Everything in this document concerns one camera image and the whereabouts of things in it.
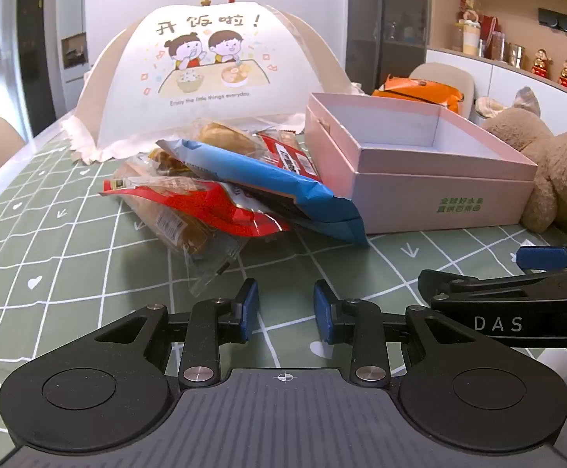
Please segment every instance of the silver bolt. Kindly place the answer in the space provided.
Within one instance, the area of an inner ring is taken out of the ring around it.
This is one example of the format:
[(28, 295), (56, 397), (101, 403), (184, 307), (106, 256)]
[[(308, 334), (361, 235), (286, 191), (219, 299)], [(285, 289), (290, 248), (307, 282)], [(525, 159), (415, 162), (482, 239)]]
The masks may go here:
[(183, 377), (191, 382), (206, 382), (213, 376), (214, 372), (204, 365), (195, 365), (183, 372)]
[(378, 382), (383, 380), (387, 373), (382, 367), (375, 365), (364, 365), (361, 366), (357, 371), (355, 371), (357, 378), (365, 382)]

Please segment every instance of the open cardboard box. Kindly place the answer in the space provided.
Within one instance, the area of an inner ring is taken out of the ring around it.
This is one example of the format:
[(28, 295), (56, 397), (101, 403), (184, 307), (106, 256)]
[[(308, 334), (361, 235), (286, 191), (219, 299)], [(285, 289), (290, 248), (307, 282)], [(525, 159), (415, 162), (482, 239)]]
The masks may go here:
[(367, 234), (513, 225), (537, 165), (438, 105), (313, 93), (305, 143)]

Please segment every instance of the orange package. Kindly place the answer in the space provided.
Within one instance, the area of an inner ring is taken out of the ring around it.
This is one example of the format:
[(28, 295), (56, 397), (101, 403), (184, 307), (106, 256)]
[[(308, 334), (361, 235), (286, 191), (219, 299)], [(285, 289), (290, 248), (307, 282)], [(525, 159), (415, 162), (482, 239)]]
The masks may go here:
[(407, 77), (388, 77), (385, 84), (372, 95), (434, 103), (457, 114), (459, 114), (459, 102), (463, 101), (463, 93), (458, 89), (434, 81)]

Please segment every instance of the cartoon table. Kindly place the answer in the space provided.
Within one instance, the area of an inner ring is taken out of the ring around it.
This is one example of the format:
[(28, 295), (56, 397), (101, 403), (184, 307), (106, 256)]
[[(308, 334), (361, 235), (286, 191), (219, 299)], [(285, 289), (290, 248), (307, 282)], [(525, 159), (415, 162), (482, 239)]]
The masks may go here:
[[(201, 65), (186, 70), (173, 70), (164, 80), (158, 94), (162, 98), (180, 98), (191, 95), (207, 95), (209, 93), (237, 93), (247, 88), (270, 84), (268, 76), (255, 60), (242, 61), (242, 68), (247, 76), (243, 81), (232, 87), (222, 78), (223, 71), (230, 68), (240, 68), (234, 63)], [(184, 75), (196, 76), (197, 80), (181, 82)]]

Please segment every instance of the wooden shelf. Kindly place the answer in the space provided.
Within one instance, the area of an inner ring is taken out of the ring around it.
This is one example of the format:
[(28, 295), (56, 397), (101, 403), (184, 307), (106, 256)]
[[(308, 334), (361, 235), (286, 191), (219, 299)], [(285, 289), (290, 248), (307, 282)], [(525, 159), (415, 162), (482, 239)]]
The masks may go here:
[(526, 77), (530, 77), (532, 79), (535, 79), (535, 81), (540, 81), (542, 83), (545, 83), (553, 88), (556, 88), (557, 90), (561, 90), (562, 92), (566, 92), (567, 93), (567, 88), (565, 86), (561, 86), (560, 84), (550, 80), (550, 79), (545, 79), (543, 77), (540, 77), (538, 75), (535, 75), (534, 73), (531, 73), (528, 70), (522, 70), (521, 68), (516, 68), (516, 67), (512, 67), (511, 65), (505, 63), (505, 62), (497, 62), (495, 60), (488, 60), (487, 58), (479, 58), (479, 57), (475, 57), (475, 56), (470, 56), (467, 54), (463, 54), (463, 53), (459, 53), (457, 51), (453, 51), (452, 49), (445, 49), (442, 47), (432, 47), (430, 46), (429, 49), (433, 49), (434, 51), (440, 51), (443, 53), (448, 53), (448, 54), (454, 54), (457, 56), (463, 56), (464, 58), (468, 58), (470, 60), (477, 60), (479, 62), (484, 62), (490, 65), (494, 65), (495, 67), (502, 67), (502, 68), (506, 68), (506, 70), (512, 70), (514, 72), (518, 72), (522, 75), (525, 75)]

